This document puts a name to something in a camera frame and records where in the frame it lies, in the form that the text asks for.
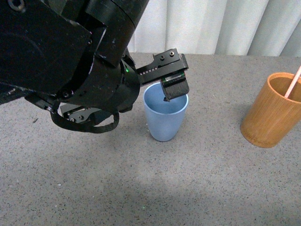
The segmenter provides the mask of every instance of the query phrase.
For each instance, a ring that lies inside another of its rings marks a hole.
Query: wooden cup
[[[253,145],[274,147],[301,120],[300,78],[289,98],[284,97],[293,78],[290,73],[274,73],[263,85],[240,127]]]

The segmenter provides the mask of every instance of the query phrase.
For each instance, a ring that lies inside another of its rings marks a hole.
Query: cup rim
[[[281,98],[283,98],[284,100],[287,100],[287,101],[291,101],[291,102],[293,102],[293,103],[296,103],[296,104],[301,104],[301,102],[299,102],[299,101],[295,101],[295,100],[291,100],[291,99],[289,99],[289,98],[286,98],[286,97],[284,97],[283,95],[281,95],[280,93],[278,93],[276,90],[274,90],[274,88],[271,86],[271,84],[270,84],[270,81],[272,80],[272,79],[276,79],[276,78],[289,78],[289,79],[293,79],[294,78],[294,74],[292,74],[292,73],[287,73],[287,72],[277,72],[277,73],[273,73],[273,74],[271,74],[268,78],[267,78],[267,82],[268,82],[268,86],[270,87],[270,89],[274,92],[274,93],[276,93],[278,96],[280,96]],[[298,80],[297,80],[297,82],[299,83],[299,84],[301,84],[301,78],[298,78]]]
[[[181,109],[180,109],[179,111],[177,111],[177,112],[174,112],[174,113],[160,113],[160,112],[156,112],[156,111],[152,110],[152,109],[145,103],[144,96],[145,96],[146,91],[147,91],[149,88],[151,88],[151,87],[153,87],[153,86],[155,86],[155,85],[158,85],[158,84],[160,84],[160,82],[156,82],[156,83],[150,85],[148,88],[146,88],[146,90],[145,90],[144,93],[143,93],[143,102],[144,102],[144,105],[145,105],[151,112],[154,112],[154,113],[160,114],[160,115],[173,115],[173,114],[177,114],[177,113],[183,111],[183,110],[187,107],[188,102],[189,102],[189,98],[188,98],[188,94],[185,94],[185,95],[186,95],[186,104],[184,105],[183,108],[181,108]]]

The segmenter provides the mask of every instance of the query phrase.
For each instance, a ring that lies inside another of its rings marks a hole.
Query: screw
[[[25,2],[24,0],[8,0],[9,7],[17,12],[24,12]]]
[[[64,98],[68,98],[68,97],[70,96],[69,92],[66,91],[66,90],[64,90],[64,91],[62,92],[62,95],[63,95]]]

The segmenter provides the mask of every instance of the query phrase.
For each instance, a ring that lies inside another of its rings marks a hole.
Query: light blue plastic cup
[[[160,82],[149,86],[143,94],[144,109],[150,134],[158,141],[168,141],[178,132],[188,105],[188,95],[164,101]]]

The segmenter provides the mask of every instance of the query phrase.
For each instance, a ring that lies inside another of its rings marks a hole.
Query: bamboo cup
[[[274,147],[301,120],[301,79],[299,78],[289,99],[284,95],[294,74],[271,74],[247,116],[240,131],[253,145]]]

